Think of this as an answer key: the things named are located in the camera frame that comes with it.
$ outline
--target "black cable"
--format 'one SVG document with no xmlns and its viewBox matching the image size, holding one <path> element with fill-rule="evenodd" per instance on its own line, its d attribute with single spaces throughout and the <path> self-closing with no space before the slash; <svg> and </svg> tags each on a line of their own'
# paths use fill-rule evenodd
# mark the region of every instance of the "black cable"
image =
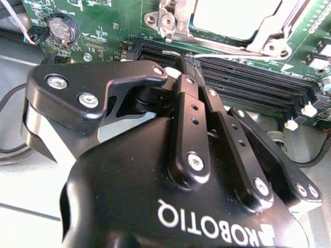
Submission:
<svg viewBox="0 0 331 248">
<path fill-rule="evenodd" d="M 17 163 L 23 159 L 26 159 L 27 157 L 29 157 L 30 155 L 32 155 L 35 151 L 33 151 L 31 148 L 26 149 L 23 152 L 20 152 L 18 154 L 12 155 L 12 156 L 8 156 L 5 158 L 0 158 L 0 166 L 1 165 L 8 165 L 8 164 L 13 164 L 13 163 Z"/>
<path fill-rule="evenodd" d="M 0 148 L 0 153 L 2 154 L 8 154 L 8 153 L 13 153 L 13 152 L 17 152 L 19 150 L 22 150 L 23 148 L 25 148 L 27 145 L 25 143 L 17 146 L 17 147 L 14 147 L 14 148 L 11 148 L 11 149 L 1 149 Z"/>
<path fill-rule="evenodd" d="M 8 93 L 5 94 L 5 96 L 1 99 L 0 101 L 0 113 L 1 111 L 4 109 L 4 107 L 6 106 L 6 104 L 8 103 L 9 99 L 19 90 L 24 89 L 25 88 L 25 84 L 21 84 L 17 87 L 15 87 L 14 89 L 10 90 Z M 9 153 L 13 153 L 13 152 L 17 152 L 23 148 L 25 148 L 27 145 L 26 144 L 21 144 L 17 147 L 14 147 L 12 149 L 0 149 L 0 153 L 5 153 L 5 154 L 9 154 Z M 29 157 L 32 153 L 34 153 L 34 151 L 32 149 L 27 149 L 21 153 L 12 155 L 12 156 L 8 156 L 5 158 L 0 158 L 0 165 L 8 165 L 8 164 L 12 164 L 12 163 L 16 163 L 18 161 L 21 161 L 22 159 L 25 159 L 27 157 Z"/>
<path fill-rule="evenodd" d="M 23 4 L 12 6 L 12 9 L 15 11 L 16 14 L 25 13 L 25 8 Z M 7 11 L 6 8 L 0 9 L 0 20 L 10 17 L 10 13 Z"/>
<path fill-rule="evenodd" d="M 327 153 L 327 151 L 329 151 L 330 147 L 331 147 L 331 133 L 327 135 L 319 154 L 317 154 L 317 156 L 314 159 L 306 163 L 298 163 L 298 162 L 295 163 L 299 168 L 313 167 L 314 165 L 317 165 L 324 158 L 325 154 Z"/>
</svg>

